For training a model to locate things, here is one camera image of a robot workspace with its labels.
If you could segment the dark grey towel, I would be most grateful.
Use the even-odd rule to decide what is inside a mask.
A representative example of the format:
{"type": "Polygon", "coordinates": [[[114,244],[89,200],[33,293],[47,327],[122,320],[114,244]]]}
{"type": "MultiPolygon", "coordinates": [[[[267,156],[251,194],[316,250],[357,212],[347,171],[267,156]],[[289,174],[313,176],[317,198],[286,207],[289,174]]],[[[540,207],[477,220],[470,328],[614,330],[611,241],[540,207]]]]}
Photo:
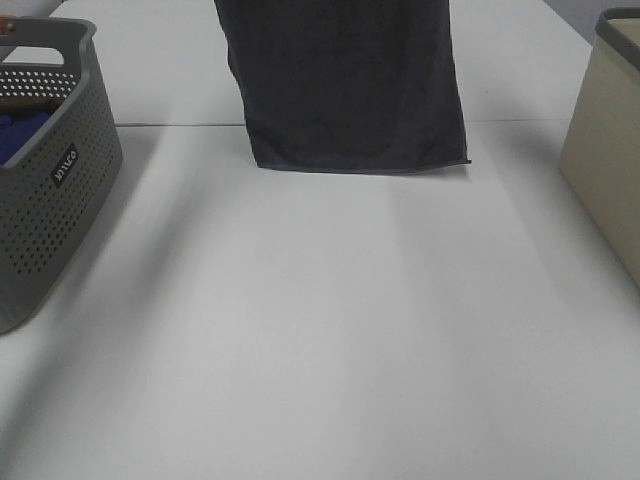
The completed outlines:
{"type": "Polygon", "coordinates": [[[465,165],[446,1],[219,1],[256,164],[413,174],[465,165]]]}

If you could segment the blue towel in basket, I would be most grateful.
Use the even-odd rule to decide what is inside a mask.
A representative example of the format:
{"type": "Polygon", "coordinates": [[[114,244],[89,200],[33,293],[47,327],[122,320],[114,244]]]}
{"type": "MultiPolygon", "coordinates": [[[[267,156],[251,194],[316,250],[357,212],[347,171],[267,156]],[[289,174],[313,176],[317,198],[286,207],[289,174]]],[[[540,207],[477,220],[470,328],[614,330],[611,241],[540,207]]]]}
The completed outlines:
{"type": "Polygon", "coordinates": [[[47,112],[3,114],[1,116],[0,163],[6,164],[49,120],[47,112]]]}

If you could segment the brown towel in basket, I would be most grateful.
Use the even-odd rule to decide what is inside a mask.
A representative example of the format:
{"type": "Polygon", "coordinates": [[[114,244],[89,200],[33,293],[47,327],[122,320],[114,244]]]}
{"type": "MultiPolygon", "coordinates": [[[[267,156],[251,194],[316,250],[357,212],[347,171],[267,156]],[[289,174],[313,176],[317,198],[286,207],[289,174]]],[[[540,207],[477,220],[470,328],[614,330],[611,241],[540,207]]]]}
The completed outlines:
{"type": "Polygon", "coordinates": [[[2,115],[18,115],[28,112],[55,112],[63,103],[64,98],[52,97],[2,97],[0,101],[0,113],[2,115]]]}

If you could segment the grey perforated plastic basket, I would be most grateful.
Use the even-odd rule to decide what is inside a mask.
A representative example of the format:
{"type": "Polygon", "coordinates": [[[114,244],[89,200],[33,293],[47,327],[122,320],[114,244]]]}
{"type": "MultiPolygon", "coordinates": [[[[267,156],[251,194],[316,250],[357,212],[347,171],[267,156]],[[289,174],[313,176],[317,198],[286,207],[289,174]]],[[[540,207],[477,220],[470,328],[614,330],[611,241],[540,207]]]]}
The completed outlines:
{"type": "Polygon", "coordinates": [[[82,243],[121,168],[123,153],[94,48],[79,19],[6,17],[4,47],[47,48],[61,62],[1,65],[2,97],[64,98],[1,164],[1,330],[41,307],[82,243]]]}

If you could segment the beige fabric storage bin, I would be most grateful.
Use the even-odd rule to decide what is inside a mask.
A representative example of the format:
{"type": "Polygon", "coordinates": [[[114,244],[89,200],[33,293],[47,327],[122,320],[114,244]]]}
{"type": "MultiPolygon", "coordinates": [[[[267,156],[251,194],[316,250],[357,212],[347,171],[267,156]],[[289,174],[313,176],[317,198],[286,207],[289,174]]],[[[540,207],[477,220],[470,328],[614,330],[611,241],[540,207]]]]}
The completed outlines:
{"type": "Polygon", "coordinates": [[[631,278],[639,281],[639,9],[611,8],[596,37],[560,169],[631,278]]]}

